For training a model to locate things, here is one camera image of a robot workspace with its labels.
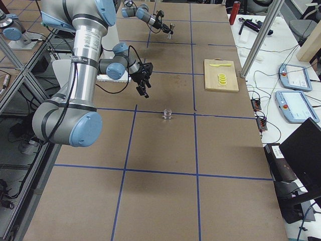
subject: tablet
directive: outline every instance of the tablet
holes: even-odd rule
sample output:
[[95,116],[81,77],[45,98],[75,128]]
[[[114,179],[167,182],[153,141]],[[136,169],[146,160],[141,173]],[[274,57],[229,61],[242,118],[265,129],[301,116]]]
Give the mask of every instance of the tablet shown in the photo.
[[305,67],[282,64],[279,70],[279,76],[284,88],[311,91],[312,85]]
[[309,117],[315,122],[320,121],[302,91],[277,91],[275,99],[284,117],[290,123],[303,123]]

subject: wooden cutting board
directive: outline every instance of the wooden cutting board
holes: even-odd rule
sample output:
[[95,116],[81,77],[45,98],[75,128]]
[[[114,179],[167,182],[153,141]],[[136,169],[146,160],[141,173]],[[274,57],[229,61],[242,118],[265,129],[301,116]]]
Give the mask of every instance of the wooden cutting board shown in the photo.
[[[210,64],[231,64],[231,66],[213,67]],[[205,89],[210,91],[238,92],[239,86],[233,61],[228,60],[204,60]],[[226,75],[226,85],[220,85],[218,74]]]

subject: black monitor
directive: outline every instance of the black monitor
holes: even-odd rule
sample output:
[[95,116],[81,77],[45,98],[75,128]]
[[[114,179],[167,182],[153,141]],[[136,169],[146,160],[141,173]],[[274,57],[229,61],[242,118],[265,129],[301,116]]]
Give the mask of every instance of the black monitor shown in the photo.
[[281,210],[291,209],[311,199],[321,207],[321,128],[308,118],[279,147],[289,166],[308,190],[296,197],[279,199]]

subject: white table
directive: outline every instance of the white table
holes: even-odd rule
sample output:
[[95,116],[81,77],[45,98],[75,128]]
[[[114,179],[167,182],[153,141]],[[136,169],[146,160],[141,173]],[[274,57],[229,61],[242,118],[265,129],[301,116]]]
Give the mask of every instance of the white table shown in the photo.
[[[243,57],[242,55],[248,53],[249,50],[246,50],[245,48],[251,48],[254,40],[257,36],[257,33],[248,27],[244,27],[241,36],[238,34],[239,30],[241,28],[241,22],[238,21],[239,18],[245,18],[245,19],[253,19],[264,21],[265,16],[245,16],[245,15],[238,15],[234,25],[231,26],[233,37],[235,40],[235,44],[238,48],[238,54],[240,58],[240,62],[243,65],[246,57]],[[271,27],[271,29],[274,31],[274,33],[270,36],[267,36],[264,40],[263,45],[261,46],[262,50],[268,50],[268,51],[283,51],[286,49],[290,49],[297,45],[297,41],[294,38],[291,30],[287,26],[284,19],[281,17],[277,17]],[[271,125],[270,123],[267,124],[268,131],[263,132],[262,135],[262,143],[273,143],[278,140],[280,137],[279,143],[282,143],[291,133],[293,133],[300,124],[289,124],[286,119],[283,117],[283,114],[280,112],[277,103],[275,101],[275,92],[277,90],[288,90],[282,87],[281,83],[278,81],[278,76],[276,73],[278,73],[278,69],[280,65],[285,62],[289,64],[304,66],[304,67],[310,67],[310,64],[308,62],[300,62],[298,61],[296,57],[296,53],[299,51],[300,46],[298,46],[294,54],[290,55],[292,56],[291,59],[288,58],[286,60],[286,57],[290,54],[291,50],[287,50],[281,53],[276,52],[264,52],[259,51],[258,58],[254,61],[249,73],[246,76],[246,81],[248,84],[248,90],[249,91],[256,91],[260,94],[260,97],[268,96],[267,93],[263,92],[266,91],[269,94],[272,95],[272,98],[269,100],[268,98],[264,97],[261,99],[261,107],[262,111],[267,114],[267,120],[271,122],[272,124],[276,125],[282,135],[280,137],[280,133],[277,130],[276,127]],[[255,71],[262,71],[266,74],[273,76],[267,76],[260,72]],[[308,74],[310,79],[318,80],[318,77],[313,70],[313,68],[308,68]],[[311,92],[307,92],[306,94],[321,99],[321,83],[320,82],[312,82],[312,88],[313,90]],[[249,92],[250,97],[253,94],[253,97],[258,97],[256,93]],[[309,101],[312,105],[320,105],[321,102],[314,101],[309,98]],[[316,114],[321,117],[321,107],[315,108]],[[302,186],[300,181],[297,181],[298,186]],[[317,211],[321,211],[321,209],[318,206],[314,206],[314,208]],[[321,238],[321,214],[315,214],[316,222],[305,222],[304,227],[308,229],[308,231],[302,231],[300,235],[300,239],[307,240],[308,236],[314,236]],[[286,223],[286,230],[289,238],[297,238],[297,234],[299,231],[299,226],[301,225],[301,221],[295,222],[293,224],[287,224]]]

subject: red bottle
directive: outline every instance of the red bottle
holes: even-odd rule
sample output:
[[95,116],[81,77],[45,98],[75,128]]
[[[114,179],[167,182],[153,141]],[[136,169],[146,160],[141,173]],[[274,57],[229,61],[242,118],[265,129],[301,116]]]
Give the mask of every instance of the red bottle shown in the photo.
[[236,15],[238,14],[239,9],[240,9],[240,5],[241,5],[241,3],[239,1],[235,1],[233,3],[233,8],[232,8],[231,16],[230,16],[230,25],[234,24]]

